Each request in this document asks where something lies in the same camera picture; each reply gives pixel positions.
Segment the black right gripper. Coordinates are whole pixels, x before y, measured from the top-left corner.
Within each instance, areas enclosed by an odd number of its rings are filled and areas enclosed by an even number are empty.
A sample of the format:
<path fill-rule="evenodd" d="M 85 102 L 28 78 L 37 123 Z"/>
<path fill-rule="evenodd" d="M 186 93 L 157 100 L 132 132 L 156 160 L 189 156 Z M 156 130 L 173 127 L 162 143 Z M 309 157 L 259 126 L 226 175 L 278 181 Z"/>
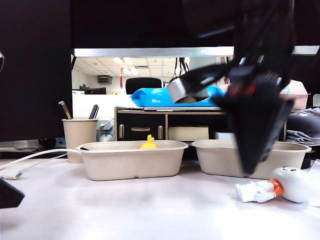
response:
<path fill-rule="evenodd" d="M 291 57 L 284 55 L 234 58 L 226 65 L 225 76 L 231 84 L 224 97 L 214 97 L 213 101 L 227 114 L 246 175 L 253 174 L 258 163 L 267 159 L 294 106 L 294 100 L 280 97 L 290 75 Z M 280 101 L 270 119 L 266 141 L 261 125 L 263 101 Z"/>

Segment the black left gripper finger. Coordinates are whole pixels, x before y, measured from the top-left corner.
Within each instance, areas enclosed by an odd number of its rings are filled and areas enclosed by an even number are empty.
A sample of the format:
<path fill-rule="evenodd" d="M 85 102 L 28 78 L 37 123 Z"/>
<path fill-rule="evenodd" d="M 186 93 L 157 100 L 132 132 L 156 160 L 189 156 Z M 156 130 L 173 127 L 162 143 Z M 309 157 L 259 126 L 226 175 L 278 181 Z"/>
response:
<path fill-rule="evenodd" d="M 9 184 L 5 180 L 0 180 L 0 208 L 17 208 L 22 200 L 24 199 L 25 194 Z"/>

